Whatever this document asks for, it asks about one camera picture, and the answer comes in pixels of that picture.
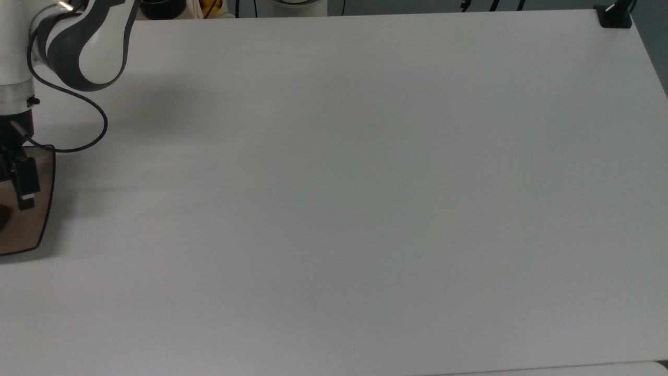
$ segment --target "black cable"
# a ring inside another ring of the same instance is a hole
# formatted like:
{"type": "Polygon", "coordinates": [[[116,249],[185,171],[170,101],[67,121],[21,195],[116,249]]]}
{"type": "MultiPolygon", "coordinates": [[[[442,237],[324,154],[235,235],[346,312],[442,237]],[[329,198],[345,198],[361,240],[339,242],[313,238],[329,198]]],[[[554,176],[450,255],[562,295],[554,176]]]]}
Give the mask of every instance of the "black cable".
{"type": "Polygon", "coordinates": [[[211,11],[213,10],[213,6],[216,5],[216,3],[218,3],[218,0],[211,3],[211,6],[209,7],[209,10],[206,11],[206,14],[204,15],[204,19],[208,18],[208,16],[211,14],[211,11]]]}
{"type": "MultiPolygon", "coordinates": [[[[78,147],[78,148],[74,148],[74,149],[57,149],[57,148],[54,148],[54,147],[48,147],[48,146],[42,145],[42,144],[34,141],[30,137],[30,135],[25,131],[25,129],[22,129],[20,127],[20,125],[19,125],[19,128],[17,130],[19,131],[19,133],[21,133],[21,136],[23,138],[25,138],[26,141],[28,141],[32,145],[34,145],[34,146],[36,146],[40,149],[46,150],[46,151],[50,151],[50,152],[54,152],[54,153],[76,153],[78,151],[86,150],[86,149],[92,147],[93,145],[97,144],[100,140],[102,140],[104,135],[107,133],[107,129],[109,128],[109,119],[107,118],[107,114],[104,113],[104,110],[102,110],[102,107],[98,106],[98,104],[93,102],[92,100],[86,98],[85,96],[82,96],[79,93],[76,93],[76,92],[73,92],[71,90],[61,88],[58,85],[52,84],[51,82],[48,82],[47,80],[44,80],[42,77],[40,77],[37,74],[37,72],[35,72],[35,67],[33,67],[32,53],[33,53],[33,46],[35,45],[35,39],[36,38],[37,38],[37,30],[35,30],[32,33],[32,35],[30,36],[30,43],[28,43],[27,61],[28,61],[28,69],[30,70],[30,73],[32,73],[32,75],[35,77],[35,79],[37,81],[41,82],[42,84],[44,84],[46,86],[49,86],[50,88],[53,88],[55,90],[58,90],[59,92],[63,92],[63,93],[69,94],[71,96],[74,96],[76,98],[79,98],[79,99],[83,100],[84,102],[87,102],[88,104],[93,106],[98,112],[100,112],[100,115],[102,115],[102,120],[104,121],[104,125],[102,126],[102,131],[100,132],[100,134],[93,141],[91,141],[90,143],[88,143],[88,144],[86,144],[82,147],[78,147]]],[[[16,127],[18,124],[16,122],[14,122],[14,123],[12,123],[12,125],[14,125],[14,127],[16,127]]]]}
{"type": "Polygon", "coordinates": [[[466,12],[466,10],[471,6],[471,1],[472,0],[462,1],[462,4],[460,5],[460,8],[462,8],[462,13],[466,12]]]}

